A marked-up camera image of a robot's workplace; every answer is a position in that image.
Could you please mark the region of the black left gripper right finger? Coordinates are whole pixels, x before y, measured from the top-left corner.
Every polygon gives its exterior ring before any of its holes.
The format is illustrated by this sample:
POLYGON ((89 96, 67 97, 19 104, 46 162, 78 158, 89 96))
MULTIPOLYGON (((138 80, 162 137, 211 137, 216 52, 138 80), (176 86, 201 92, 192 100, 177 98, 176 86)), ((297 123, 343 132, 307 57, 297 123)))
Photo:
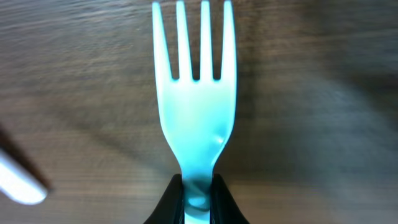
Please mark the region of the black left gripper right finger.
POLYGON ((249 224, 220 174, 215 174, 211 183, 210 223, 249 224))

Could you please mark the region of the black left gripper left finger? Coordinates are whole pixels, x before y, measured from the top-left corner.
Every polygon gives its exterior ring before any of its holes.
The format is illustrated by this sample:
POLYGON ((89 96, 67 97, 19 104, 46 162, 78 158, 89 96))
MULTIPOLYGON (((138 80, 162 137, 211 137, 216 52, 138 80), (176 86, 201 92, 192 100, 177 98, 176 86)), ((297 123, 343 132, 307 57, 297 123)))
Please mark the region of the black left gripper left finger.
POLYGON ((182 176, 175 174, 144 224, 184 224, 182 176))

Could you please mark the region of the light blue plastic fork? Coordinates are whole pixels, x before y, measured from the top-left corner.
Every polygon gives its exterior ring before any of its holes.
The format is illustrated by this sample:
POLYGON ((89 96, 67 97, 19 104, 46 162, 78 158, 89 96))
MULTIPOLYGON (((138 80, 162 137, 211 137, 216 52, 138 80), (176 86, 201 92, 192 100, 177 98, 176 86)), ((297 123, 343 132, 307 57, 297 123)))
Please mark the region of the light blue plastic fork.
POLYGON ((152 3, 154 70, 159 118, 182 173, 184 222, 210 223, 214 166, 233 130, 237 52, 233 5, 223 3, 221 77, 213 77, 209 1, 201 2, 200 78, 194 80, 185 3, 176 2, 178 71, 172 78, 159 2, 152 3))

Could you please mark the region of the white plastic spoon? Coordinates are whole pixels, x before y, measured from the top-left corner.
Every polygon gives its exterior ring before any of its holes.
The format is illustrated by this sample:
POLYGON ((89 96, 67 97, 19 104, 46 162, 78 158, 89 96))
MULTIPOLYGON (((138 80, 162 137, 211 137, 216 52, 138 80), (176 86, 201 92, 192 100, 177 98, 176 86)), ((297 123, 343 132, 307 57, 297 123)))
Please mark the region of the white plastic spoon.
POLYGON ((23 205, 43 202, 48 190, 30 172, 1 149, 1 192, 23 205))

